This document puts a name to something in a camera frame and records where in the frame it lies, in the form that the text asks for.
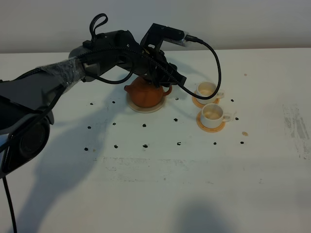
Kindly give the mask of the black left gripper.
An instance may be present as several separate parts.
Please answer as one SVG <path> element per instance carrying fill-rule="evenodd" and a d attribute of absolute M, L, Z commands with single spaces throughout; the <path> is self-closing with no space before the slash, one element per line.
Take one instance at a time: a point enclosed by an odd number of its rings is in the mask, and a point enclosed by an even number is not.
<path fill-rule="evenodd" d="M 184 85 L 186 77 L 177 72 L 177 66 L 168 63 L 164 52 L 137 47 L 136 75 L 155 86 Z"/>

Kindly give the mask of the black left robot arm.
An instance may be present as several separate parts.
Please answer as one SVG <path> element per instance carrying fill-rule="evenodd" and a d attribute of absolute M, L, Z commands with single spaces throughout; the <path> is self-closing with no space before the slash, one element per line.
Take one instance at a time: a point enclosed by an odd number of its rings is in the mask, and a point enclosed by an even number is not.
<path fill-rule="evenodd" d="M 129 31 L 91 33 L 67 60 L 32 69 L 0 83 L 0 175 L 16 170 L 45 147 L 60 97 L 78 82 L 101 80 L 113 67 L 156 87 L 184 85 L 186 78 L 167 62 L 164 41 L 184 45 L 184 31 L 154 24 L 138 43 Z"/>

